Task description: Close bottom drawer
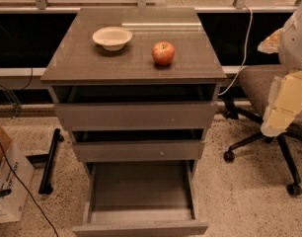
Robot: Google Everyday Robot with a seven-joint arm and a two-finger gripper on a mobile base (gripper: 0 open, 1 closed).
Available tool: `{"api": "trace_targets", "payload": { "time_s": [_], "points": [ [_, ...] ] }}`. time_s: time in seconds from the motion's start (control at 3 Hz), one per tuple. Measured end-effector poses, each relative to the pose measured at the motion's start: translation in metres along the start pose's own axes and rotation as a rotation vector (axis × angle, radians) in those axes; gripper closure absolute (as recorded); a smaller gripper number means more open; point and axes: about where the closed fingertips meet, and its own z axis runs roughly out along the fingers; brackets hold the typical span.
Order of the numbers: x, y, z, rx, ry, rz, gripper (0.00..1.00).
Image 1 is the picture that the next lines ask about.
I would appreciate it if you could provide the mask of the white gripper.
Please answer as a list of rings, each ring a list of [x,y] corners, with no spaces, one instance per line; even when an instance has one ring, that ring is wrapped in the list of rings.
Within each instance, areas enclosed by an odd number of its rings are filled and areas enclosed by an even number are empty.
[[[278,53],[279,61],[290,69],[302,69],[302,3],[278,29],[266,37],[258,51]],[[275,76],[269,88],[261,132],[268,137],[281,135],[302,112],[302,71]]]

